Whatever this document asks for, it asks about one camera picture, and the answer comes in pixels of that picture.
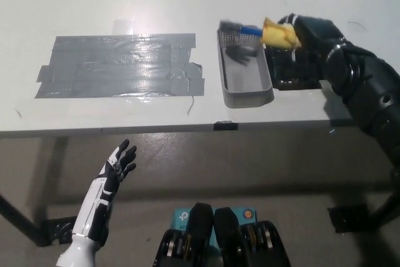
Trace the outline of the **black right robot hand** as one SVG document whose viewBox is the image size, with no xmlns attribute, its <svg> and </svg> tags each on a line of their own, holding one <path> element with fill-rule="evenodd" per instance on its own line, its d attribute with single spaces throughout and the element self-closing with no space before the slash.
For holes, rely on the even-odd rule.
<svg viewBox="0 0 400 267">
<path fill-rule="evenodd" d="M 343 33 L 328 19 L 292 13 L 277 23 L 294 28 L 302 48 L 312 55 L 316 63 L 324 63 L 331 52 L 348 43 Z"/>
</svg>

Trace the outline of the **white and black left hand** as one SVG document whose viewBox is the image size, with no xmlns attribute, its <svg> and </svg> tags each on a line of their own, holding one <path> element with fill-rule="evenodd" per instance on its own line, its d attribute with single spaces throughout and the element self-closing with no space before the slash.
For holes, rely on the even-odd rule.
<svg viewBox="0 0 400 267">
<path fill-rule="evenodd" d="M 74 235 L 89 238 L 98 247 L 105 245 L 114 198 L 125 177 L 136 168 L 136 150 L 125 139 L 110 154 L 85 195 L 72 230 Z"/>
</svg>

